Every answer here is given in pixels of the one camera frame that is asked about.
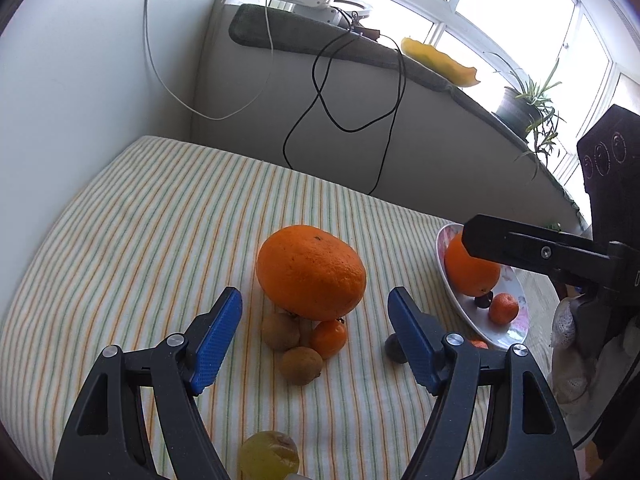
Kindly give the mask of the white gloved right hand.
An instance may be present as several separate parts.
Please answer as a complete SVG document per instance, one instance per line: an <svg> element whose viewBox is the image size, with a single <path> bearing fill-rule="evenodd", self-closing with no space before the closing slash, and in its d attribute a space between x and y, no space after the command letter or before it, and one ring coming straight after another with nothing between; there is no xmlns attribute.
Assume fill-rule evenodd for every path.
<svg viewBox="0 0 640 480"><path fill-rule="evenodd" d="M585 431L605 410L639 352L639 317L607 342L600 356L582 356L571 307L579 297L565 298L552 322L552 369L549 382L570 431Z"/></svg>

